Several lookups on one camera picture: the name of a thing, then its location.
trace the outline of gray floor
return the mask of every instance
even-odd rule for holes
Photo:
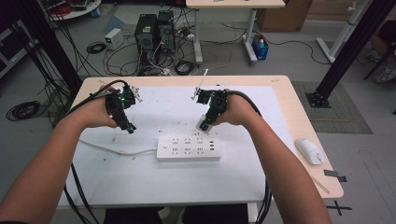
[[[103,40],[104,30],[108,25],[122,25],[126,29],[133,27],[133,19],[122,14],[123,21],[113,21],[112,15],[119,8],[106,5],[103,16],[93,19],[84,16],[68,21],[68,28],[77,47],[85,55],[85,48],[93,41]],[[227,22],[234,27],[245,27],[242,22]],[[272,42],[280,43],[288,40],[299,40],[313,48],[313,56],[320,62],[327,60],[315,40],[323,37],[332,43],[341,31],[343,24],[339,22],[305,23],[299,33],[269,33],[265,36]],[[57,31],[65,51],[74,62],[70,44]],[[240,30],[227,28],[221,23],[205,23],[202,25],[203,40],[224,41],[241,35]],[[187,57],[192,60],[191,45],[186,46]],[[329,65],[315,63],[310,57],[310,48],[299,43],[270,45],[268,57],[254,66],[248,65],[248,58],[241,43],[229,45],[210,45],[203,43],[204,64],[195,75],[201,75],[209,68],[209,75],[286,75],[295,81],[321,81],[326,75]],[[366,49],[361,53],[364,61]],[[88,61],[100,73],[103,72],[102,59],[104,54],[92,55]],[[136,49],[129,47],[112,59],[114,64],[124,64],[136,57]],[[340,216],[336,210],[329,210],[333,223],[395,223],[396,222],[396,82],[378,85],[363,78],[373,67],[372,63],[360,65],[354,62],[341,82],[347,93],[370,126],[373,134],[342,134],[318,133],[334,170],[345,175],[343,183],[345,195],[336,201],[340,206],[351,207],[353,210],[342,210]],[[2,171],[0,197],[4,197],[8,187],[16,175],[36,154],[50,136],[51,125],[48,119],[38,118],[11,122],[5,114],[14,105],[38,100],[43,103],[45,94],[40,91],[44,80],[29,58],[21,60],[7,76],[0,80],[1,107],[0,117],[0,170]],[[333,200],[326,200],[327,205],[334,205]],[[104,209],[96,209],[95,214],[103,220]],[[171,215],[164,223],[176,223],[180,207],[172,207]],[[276,206],[272,206],[266,223],[280,223],[281,219]],[[52,223],[78,223],[78,218],[69,210],[57,211]]]

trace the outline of gray mat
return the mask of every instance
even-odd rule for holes
[[[373,133],[341,83],[329,97],[331,108],[311,107],[305,93],[312,93],[318,82],[291,82],[317,133]]]

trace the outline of white cable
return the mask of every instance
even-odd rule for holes
[[[150,149],[146,149],[146,150],[142,150],[142,151],[138,151],[138,152],[125,152],[125,151],[115,150],[115,149],[108,148],[108,147],[98,146],[98,145],[96,145],[96,144],[87,142],[87,141],[85,141],[85,140],[83,140],[83,139],[81,139],[81,138],[78,139],[78,141],[80,141],[80,142],[82,142],[82,143],[85,143],[85,144],[87,144],[87,145],[89,145],[89,146],[92,146],[92,147],[98,147],[98,148],[100,148],[100,149],[107,150],[107,151],[111,151],[111,152],[117,153],[117,154],[119,154],[119,155],[125,155],[125,156],[134,156],[134,155],[138,155],[138,154],[145,153],[145,152],[157,151],[157,148],[150,148]]]

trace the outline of white mouse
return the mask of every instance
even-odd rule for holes
[[[320,148],[307,138],[298,138],[295,141],[297,148],[303,153],[306,160],[313,165],[320,165],[324,162],[324,156]]]

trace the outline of power strip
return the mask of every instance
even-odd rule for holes
[[[210,136],[160,136],[159,161],[218,161],[221,142]]]

